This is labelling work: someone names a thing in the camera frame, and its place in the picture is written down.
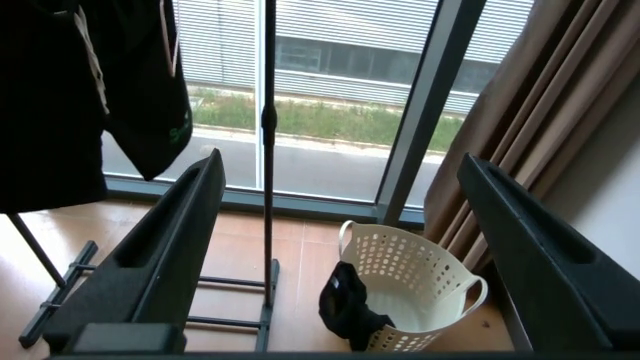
curtain fold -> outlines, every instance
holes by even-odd
[[[428,239],[470,269],[488,261],[456,178],[462,156],[470,152],[490,160],[544,196],[638,73],[639,18],[637,1],[534,4],[427,192]]]

basket handle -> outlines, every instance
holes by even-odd
[[[474,276],[473,280],[475,281],[469,284],[469,287],[467,287],[467,290],[479,281],[480,284],[482,284],[482,289],[480,290],[480,296],[478,296],[478,300],[476,300],[476,302],[473,305],[471,305],[471,307],[469,307],[467,310],[465,310],[462,313],[462,315],[460,315],[460,318],[463,318],[471,314],[475,309],[477,309],[480,305],[482,305],[482,303],[484,303],[484,300],[487,298],[487,294],[489,293],[489,285],[487,284],[487,281],[485,279],[483,279],[480,276]]]
[[[355,223],[351,220],[347,220],[344,222],[344,224],[342,224],[342,227],[340,228],[340,234],[338,235],[338,255],[340,255],[340,257],[342,257],[342,251],[344,247],[344,234],[347,232],[347,229],[351,224]]]

glass pane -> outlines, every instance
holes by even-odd
[[[252,0],[174,2],[194,131],[160,178],[176,179],[220,149],[228,186],[256,187],[255,8]],[[105,173],[138,176],[111,135],[103,136]]]
[[[409,193],[407,206],[424,206],[427,189],[453,138],[476,98],[522,32],[532,5],[533,0],[487,0]]]
[[[436,5],[278,2],[276,191],[374,200]]]

grass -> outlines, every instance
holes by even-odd
[[[193,112],[196,124],[255,129],[255,104],[245,96],[222,96],[198,89],[191,95],[203,99]],[[334,107],[323,102],[303,104],[276,101],[278,133],[323,139],[392,145],[402,114],[379,105]],[[462,120],[443,116],[429,143],[429,150],[447,151]]]

black cloth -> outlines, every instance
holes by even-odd
[[[320,317],[327,329],[349,340],[353,351],[364,351],[373,333],[395,326],[387,315],[378,315],[366,304],[367,287],[353,265],[338,262],[320,293]]]
[[[105,199],[105,115],[73,18],[2,6],[0,213]]]
[[[175,76],[169,73],[158,4],[111,0],[84,7],[106,85],[106,130],[145,180],[164,172],[184,150],[193,121],[179,55]],[[171,1],[164,10],[173,52]]]

